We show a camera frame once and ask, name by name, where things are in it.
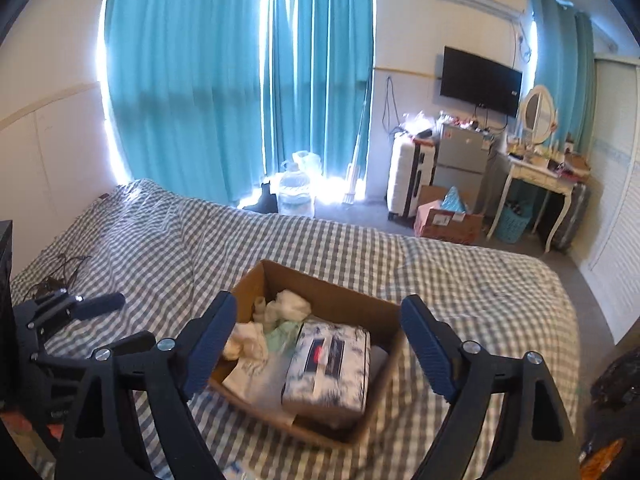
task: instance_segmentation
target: cardboard carton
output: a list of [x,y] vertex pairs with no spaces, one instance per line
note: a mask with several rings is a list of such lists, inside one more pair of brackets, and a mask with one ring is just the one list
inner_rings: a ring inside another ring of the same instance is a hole
[[263,260],[245,274],[231,291],[238,302],[238,322],[251,321],[255,298],[264,296],[268,302],[274,300],[276,294],[285,289],[305,298],[311,304],[312,314],[315,316],[330,322],[367,329],[371,335],[371,345],[379,345],[389,354],[376,379],[369,383],[367,405],[362,417],[354,426],[343,430],[332,430],[300,415],[295,418],[292,426],[283,424],[268,412],[244,402],[222,385],[222,381],[236,366],[236,362],[223,359],[220,359],[212,371],[209,385],[230,404],[283,433],[315,446],[348,449],[357,444],[366,433],[398,366],[404,341],[404,333],[400,328],[399,306]]
[[[439,186],[420,188],[414,233],[421,238],[470,245],[476,241],[482,230],[482,215],[441,209],[440,205],[447,191],[447,188]],[[464,194],[461,194],[460,198],[464,200]]]

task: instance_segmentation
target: oval mirror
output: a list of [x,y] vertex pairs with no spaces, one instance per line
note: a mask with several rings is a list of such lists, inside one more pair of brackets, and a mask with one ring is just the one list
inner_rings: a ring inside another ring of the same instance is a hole
[[520,104],[520,120],[524,137],[532,144],[541,144],[549,138],[556,122],[554,100],[543,85],[534,86]]

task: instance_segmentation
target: teal curtain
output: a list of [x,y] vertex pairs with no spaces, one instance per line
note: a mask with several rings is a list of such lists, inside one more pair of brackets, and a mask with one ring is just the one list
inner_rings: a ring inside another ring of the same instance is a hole
[[591,20],[566,2],[531,3],[538,30],[535,84],[548,88],[559,114],[553,139],[564,146],[570,136],[584,151],[590,142],[595,98]]
[[260,0],[106,0],[115,127],[135,178],[235,203],[264,176]]
[[268,0],[264,65],[267,172],[298,150],[341,176],[361,134],[366,166],[373,69],[373,0]]

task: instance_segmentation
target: metal bolt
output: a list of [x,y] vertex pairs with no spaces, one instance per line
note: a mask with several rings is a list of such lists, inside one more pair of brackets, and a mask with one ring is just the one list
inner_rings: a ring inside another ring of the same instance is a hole
[[170,337],[167,337],[165,339],[161,339],[160,341],[158,341],[157,346],[158,346],[158,350],[161,350],[162,352],[168,352],[169,350],[174,349],[175,341]]
[[106,361],[109,357],[111,357],[111,350],[109,350],[108,348],[100,348],[95,353],[96,361]]
[[527,361],[532,364],[539,365],[542,362],[542,355],[538,352],[527,352]]
[[465,341],[462,343],[462,349],[468,354],[479,354],[482,347],[476,341]]

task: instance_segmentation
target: blue gripper pad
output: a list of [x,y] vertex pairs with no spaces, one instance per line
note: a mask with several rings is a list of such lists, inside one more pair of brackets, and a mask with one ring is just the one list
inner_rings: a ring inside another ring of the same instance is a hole
[[236,324],[236,298],[228,292],[223,294],[225,296],[222,304],[189,354],[187,378],[182,387],[187,399],[191,399],[193,394],[201,392],[206,386],[211,371],[218,362],[226,340]]
[[120,292],[105,294],[77,303],[77,306],[72,311],[72,316],[74,319],[79,320],[91,319],[92,317],[119,310],[124,304],[125,298]]
[[431,389],[452,402],[458,391],[451,375],[451,363],[421,310],[426,311],[426,306],[418,297],[404,298],[400,305],[400,325]]

